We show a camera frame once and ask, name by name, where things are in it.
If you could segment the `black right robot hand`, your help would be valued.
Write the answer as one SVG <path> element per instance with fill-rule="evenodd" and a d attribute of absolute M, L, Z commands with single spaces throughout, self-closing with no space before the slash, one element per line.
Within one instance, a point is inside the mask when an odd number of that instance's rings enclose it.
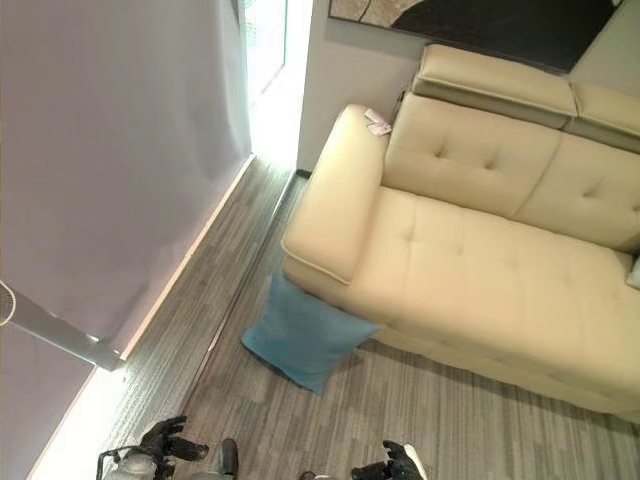
<path fill-rule="evenodd" d="M 425 480 L 428 478 L 415 448 L 391 440 L 382 442 L 387 459 L 351 470 L 353 480 Z"/>

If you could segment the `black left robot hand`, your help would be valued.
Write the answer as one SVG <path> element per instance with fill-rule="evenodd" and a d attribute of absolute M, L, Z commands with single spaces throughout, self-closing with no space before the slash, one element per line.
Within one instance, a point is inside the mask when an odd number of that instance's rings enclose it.
<path fill-rule="evenodd" d="M 187 417 L 182 415 L 157 422 L 143 435 L 139 446 L 158 461 L 163 461 L 166 457 L 190 462 L 203 460 L 210 447 L 179 436 L 186 421 Z"/>

